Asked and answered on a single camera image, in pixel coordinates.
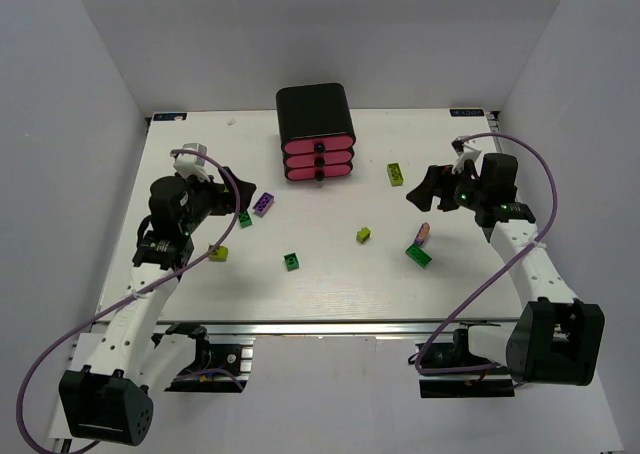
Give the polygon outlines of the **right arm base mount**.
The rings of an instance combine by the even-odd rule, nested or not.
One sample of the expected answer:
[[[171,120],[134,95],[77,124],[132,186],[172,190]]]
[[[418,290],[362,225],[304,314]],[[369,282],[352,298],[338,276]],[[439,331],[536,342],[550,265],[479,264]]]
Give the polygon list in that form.
[[[421,374],[421,399],[511,398],[518,387],[505,367],[472,370],[488,365],[489,360],[473,355],[468,346],[468,328],[453,330],[449,338],[434,342],[420,360],[422,370],[438,370]]]

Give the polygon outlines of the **left blue label sticker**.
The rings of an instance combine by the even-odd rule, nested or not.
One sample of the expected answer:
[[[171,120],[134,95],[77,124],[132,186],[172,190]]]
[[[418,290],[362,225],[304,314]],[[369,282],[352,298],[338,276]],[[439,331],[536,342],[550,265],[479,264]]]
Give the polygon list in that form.
[[[174,122],[184,121],[187,118],[185,112],[168,112],[168,113],[155,113],[152,117],[153,122]]]

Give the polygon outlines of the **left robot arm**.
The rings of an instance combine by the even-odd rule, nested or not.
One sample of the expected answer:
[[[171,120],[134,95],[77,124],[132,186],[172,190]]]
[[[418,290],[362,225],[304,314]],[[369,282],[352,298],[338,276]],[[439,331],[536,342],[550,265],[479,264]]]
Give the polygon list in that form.
[[[160,336],[154,331],[190,263],[195,230],[210,216],[236,215],[251,203],[255,184],[229,168],[220,174],[217,183],[200,167],[179,168],[151,184],[125,294],[83,367],[66,371],[59,383],[72,436],[141,444],[153,419],[154,394],[179,375],[209,366],[202,326],[175,323]]]

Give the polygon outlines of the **pink drawer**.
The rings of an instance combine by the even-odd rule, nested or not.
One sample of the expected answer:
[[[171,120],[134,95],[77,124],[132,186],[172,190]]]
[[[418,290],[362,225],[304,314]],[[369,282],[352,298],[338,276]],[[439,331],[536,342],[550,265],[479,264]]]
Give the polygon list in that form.
[[[304,153],[297,155],[285,155],[284,165],[289,169],[320,168],[329,165],[346,164],[351,162],[354,151],[349,148],[345,150],[325,151],[323,153]]]
[[[313,180],[322,182],[326,179],[344,177],[353,170],[351,162],[345,164],[332,164],[323,167],[311,166],[303,168],[286,168],[285,177],[292,182]]]
[[[346,150],[355,143],[352,136],[336,135],[294,139],[283,145],[283,152],[287,155],[302,155],[309,153],[324,153],[328,151]]]

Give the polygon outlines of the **lime long lego brick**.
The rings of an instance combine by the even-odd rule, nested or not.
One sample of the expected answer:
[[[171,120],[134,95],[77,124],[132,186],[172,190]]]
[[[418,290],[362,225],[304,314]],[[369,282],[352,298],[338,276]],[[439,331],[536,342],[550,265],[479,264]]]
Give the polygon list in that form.
[[[387,175],[392,187],[398,187],[404,184],[404,177],[398,163],[389,163],[387,165]]]

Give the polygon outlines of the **dark green square lego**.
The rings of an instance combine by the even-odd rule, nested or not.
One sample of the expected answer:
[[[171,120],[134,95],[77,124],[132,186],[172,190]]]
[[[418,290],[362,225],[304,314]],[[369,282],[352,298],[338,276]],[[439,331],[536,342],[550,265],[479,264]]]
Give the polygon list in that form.
[[[288,271],[297,270],[300,267],[299,259],[295,253],[286,254],[284,263]]]

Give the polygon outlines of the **black drawer cabinet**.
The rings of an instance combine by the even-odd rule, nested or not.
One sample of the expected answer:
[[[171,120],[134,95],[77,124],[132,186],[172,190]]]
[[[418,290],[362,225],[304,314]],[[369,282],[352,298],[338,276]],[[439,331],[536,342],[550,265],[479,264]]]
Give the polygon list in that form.
[[[291,140],[349,135],[356,143],[346,91],[339,83],[282,88],[276,93],[276,113],[284,175],[283,145]]]

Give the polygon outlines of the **purple lego with orange print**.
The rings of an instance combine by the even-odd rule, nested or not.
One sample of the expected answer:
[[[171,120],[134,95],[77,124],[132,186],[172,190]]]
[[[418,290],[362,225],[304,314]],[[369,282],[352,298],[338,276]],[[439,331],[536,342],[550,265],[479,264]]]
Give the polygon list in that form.
[[[427,222],[422,223],[416,233],[413,244],[418,247],[422,247],[427,240],[429,233],[430,225]]]

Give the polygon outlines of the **dark green curved lego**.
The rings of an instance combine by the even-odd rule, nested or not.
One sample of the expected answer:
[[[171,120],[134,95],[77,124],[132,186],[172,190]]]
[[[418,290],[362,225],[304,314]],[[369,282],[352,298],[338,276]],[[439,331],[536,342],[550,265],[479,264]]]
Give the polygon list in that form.
[[[253,224],[251,216],[247,211],[242,211],[239,213],[238,223],[241,228],[246,228]]]

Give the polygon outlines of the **dark green long lego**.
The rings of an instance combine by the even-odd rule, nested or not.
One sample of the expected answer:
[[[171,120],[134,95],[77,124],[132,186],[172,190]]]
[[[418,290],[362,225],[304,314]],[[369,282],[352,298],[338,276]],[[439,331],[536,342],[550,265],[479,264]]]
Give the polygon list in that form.
[[[432,262],[432,257],[418,245],[410,245],[406,248],[405,253],[421,268],[426,268]]]

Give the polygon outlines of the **lime small lego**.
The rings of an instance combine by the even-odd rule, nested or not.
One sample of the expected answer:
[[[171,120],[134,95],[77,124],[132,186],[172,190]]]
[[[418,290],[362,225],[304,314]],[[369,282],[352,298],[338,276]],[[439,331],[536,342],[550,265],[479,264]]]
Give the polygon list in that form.
[[[362,227],[356,234],[356,240],[363,244],[371,237],[371,230],[368,227]]]

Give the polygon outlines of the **blue label sticker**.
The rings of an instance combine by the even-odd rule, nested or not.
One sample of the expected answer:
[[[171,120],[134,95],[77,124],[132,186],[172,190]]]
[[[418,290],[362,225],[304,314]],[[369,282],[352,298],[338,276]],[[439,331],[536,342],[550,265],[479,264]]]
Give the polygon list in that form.
[[[153,122],[174,122],[184,121],[187,118],[185,112],[168,112],[168,113],[155,113],[152,117]]]
[[[481,108],[451,108],[449,114],[452,117],[484,117],[485,112]]]

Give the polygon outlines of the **right blue label sticker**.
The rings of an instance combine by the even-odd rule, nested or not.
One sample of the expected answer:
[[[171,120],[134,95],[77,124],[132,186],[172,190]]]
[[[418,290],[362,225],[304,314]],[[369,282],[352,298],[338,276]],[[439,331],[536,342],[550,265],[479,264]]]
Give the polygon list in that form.
[[[485,112],[481,108],[451,108],[449,114],[452,117],[484,117]]]

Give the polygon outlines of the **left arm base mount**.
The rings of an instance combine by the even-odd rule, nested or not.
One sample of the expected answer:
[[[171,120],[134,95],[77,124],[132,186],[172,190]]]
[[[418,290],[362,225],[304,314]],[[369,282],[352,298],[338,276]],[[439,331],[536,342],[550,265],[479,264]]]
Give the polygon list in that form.
[[[211,340],[204,325],[197,323],[173,323],[164,333],[151,336],[156,349],[166,335],[183,335],[195,341],[195,353],[191,362],[174,377],[166,392],[181,393],[241,393],[246,384],[242,376],[249,373],[242,367],[247,360],[243,354],[245,345]]]

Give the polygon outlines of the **purple long lego brick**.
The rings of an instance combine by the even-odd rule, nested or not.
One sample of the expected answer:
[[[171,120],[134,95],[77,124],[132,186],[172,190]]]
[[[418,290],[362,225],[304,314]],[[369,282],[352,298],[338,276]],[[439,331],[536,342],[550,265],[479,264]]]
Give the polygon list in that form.
[[[274,196],[268,192],[264,192],[253,206],[254,214],[258,217],[263,217],[268,212],[273,203]]]

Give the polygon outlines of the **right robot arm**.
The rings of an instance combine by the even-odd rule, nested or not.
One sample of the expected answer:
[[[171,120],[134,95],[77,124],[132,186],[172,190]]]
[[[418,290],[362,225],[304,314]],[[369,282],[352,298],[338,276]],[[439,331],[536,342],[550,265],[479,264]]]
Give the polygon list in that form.
[[[452,347],[441,352],[430,339],[417,354],[416,369],[437,376],[504,368],[517,383],[591,383],[605,317],[596,304],[581,301],[561,279],[538,240],[531,209],[517,201],[518,161],[507,154],[484,156],[477,169],[463,154],[454,165],[432,165],[407,195],[423,212],[472,211],[500,255],[523,311],[514,324],[464,323]]]

